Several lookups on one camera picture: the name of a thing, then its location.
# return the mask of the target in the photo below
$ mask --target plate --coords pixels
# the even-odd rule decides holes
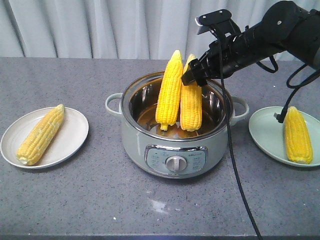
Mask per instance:
[[[308,128],[313,149],[310,164],[290,161],[286,153],[284,125],[279,123],[274,114],[280,114],[282,106],[270,106],[256,111],[249,120],[249,131],[255,144],[267,155],[287,165],[310,168],[320,166],[320,121],[300,111]]]
[[[34,126],[53,108],[46,107],[30,112],[9,126],[4,132],[0,143],[1,154],[7,162],[24,169],[48,168],[65,161],[82,146],[89,131],[88,120],[81,112],[65,107],[64,119],[60,129],[40,161],[32,166],[23,165],[18,161],[16,158],[17,149]]]

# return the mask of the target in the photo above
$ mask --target black robotic arm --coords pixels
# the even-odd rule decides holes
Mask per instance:
[[[276,53],[288,51],[306,65],[320,69],[320,12],[306,11],[293,1],[279,1],[264,15],[262,21],[241,32],[231,20],[226,9],[196,18],[198,34],[210,31],[216,38],[200,59],[189,63],[182,76],[184,85],[196,81],[199,86],[207,79],[220,79],[219,41],[222,48],[222,73],[224,78],[249,65],[257,63],[268,72],[278,70],[273,58]],[[274,69],[260,61],[270,58]]]

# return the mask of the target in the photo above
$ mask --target control knob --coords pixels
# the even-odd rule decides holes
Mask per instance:
[[[187,160],[182,156],[170,156],[165,160],[165,166],[172,172],[181,172],[187,167]]]

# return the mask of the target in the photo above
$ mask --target control panel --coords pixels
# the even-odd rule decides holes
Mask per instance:
[[[168,175],[192,174],[200,171],[207,159],[208,149],[197,147],[167,147],[148,145],[145,148],[146,164],[158,173]]]

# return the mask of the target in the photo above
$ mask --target white curtain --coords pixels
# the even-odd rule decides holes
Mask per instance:
[[[169,59],[200,57],[215,40],[195,17],[228,9],[240,27],[278,0],[0,0],[0,57]],[[320,0],[294,0],[320,9]],[[287,52],[278,60],[293,60]]]

